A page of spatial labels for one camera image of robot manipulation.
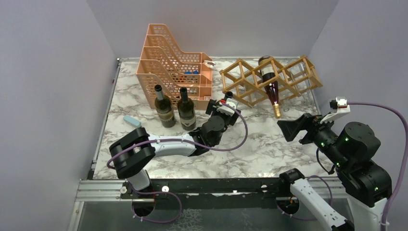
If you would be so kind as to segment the dark green wine bottle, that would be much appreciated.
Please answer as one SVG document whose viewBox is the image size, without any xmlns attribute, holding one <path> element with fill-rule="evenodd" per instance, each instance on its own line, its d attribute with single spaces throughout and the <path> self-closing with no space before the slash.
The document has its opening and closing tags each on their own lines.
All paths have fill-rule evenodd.
<svg viewBox="0 0 408 231">
<path fill-rule="evenodd" d="M 177 103 L 177 109 L 180 117 L 181 126 L 184 130 L 191 131 L 196 127 L 195 106 L 191 98 L 188 97 L 186 87 L 179 89 L 180 99 Z"/>
</svg>

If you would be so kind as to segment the red bottle gold cap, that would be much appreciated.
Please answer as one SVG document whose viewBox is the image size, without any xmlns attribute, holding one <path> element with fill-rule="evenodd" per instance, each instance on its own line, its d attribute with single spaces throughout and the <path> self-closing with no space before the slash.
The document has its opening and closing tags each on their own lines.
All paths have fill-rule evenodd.
<svg viewBox="0 0 408 231">
<path fill-rule="evenodd" d="M 266 82 L 275 77 L 274 69 L 271 64 L 268 64 L 260 69 L 260 73 L 262 75 L 262 81 Z M 266 94 L 272 104 L 274 115 L 276 118 L 281 118 L 281 109 L 279 104 L 279 89 L 278 89 L 278 82 L 274 81 L 269 83 L 267 86 L 264 87 Z"/>
</svg>

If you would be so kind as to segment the dark bottle brown label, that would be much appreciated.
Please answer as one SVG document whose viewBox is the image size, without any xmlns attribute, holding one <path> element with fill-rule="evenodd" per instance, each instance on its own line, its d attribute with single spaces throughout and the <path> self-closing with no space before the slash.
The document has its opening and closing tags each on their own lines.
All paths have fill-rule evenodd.
<svg viewBox="0 0 408 231">
<path fill-rule="evenodd" d="M 176 120 L 171 99 L 164 94 L 160 84 L 156 84 L 154 90 L 156 93 L 154 105 L 162 125 L 165 128 L 173 127 Z"/>
</svg>

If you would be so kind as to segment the green bottle silver cap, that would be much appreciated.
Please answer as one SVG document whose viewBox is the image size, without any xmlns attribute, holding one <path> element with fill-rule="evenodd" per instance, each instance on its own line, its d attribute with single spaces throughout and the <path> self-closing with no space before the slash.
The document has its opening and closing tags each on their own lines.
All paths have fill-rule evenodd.
<svg viewBox="0 0 408 231">
<path fill-rule="evenodd" d="M 233 93 L 232 93 L 231 91 L 227 91 L 227 92 L 225 93 L 225 95 L 224 95 L 223 100 L 224 100 L 224 101 L 227 101 L 228 99 L 231 99 L 231 98 L 233 98 Z"/>
</svg>

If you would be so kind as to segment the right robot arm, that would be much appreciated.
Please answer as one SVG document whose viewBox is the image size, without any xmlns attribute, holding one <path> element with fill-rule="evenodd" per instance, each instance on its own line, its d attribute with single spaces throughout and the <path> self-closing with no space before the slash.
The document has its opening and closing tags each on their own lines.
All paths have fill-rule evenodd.
<svg viewBox="0 0 408 231">
<path fill-rule="evenodd" d="M 372 160 L 381 143 L 368 125 L 350 122 L 337 135 L 331 129 L 332 123 L 308 113 L 277 124 L 287 141 L 306 131 L 300 143 L 315 144 L 332 161 L 348 195 L 353 220 L 347 220 L 332 208 L 296 168 L 280 174 L 277 185 L 282 195 L 292 194 L 299 199 L 326 231 L 379 231 L 386 226 L 383 211 L 392 194 L 392 180 Z"/>
</svg>

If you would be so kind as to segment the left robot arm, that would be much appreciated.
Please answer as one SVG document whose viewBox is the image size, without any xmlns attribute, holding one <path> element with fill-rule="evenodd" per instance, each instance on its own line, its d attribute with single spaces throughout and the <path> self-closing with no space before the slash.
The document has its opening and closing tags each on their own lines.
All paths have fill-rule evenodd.
<svg viewBox="0 0 408 231">
<path fill-rule="evenodd" d="M 172 155 L 199 156 L 208 151 L 219 151 L 223 133 L 242 117 L 238 101 L 224 98 L 210 100 L 206 113 L 209 119 L 195 130 L 181 136 L 156 136 L 139 127 L 114 142 L 111 158 L 106 165 L 116 171 L 117 177 L 126 180 L 138 197 L 151 193 L 151 180 L 144 167 L 155 157 Z"/>
</svg>

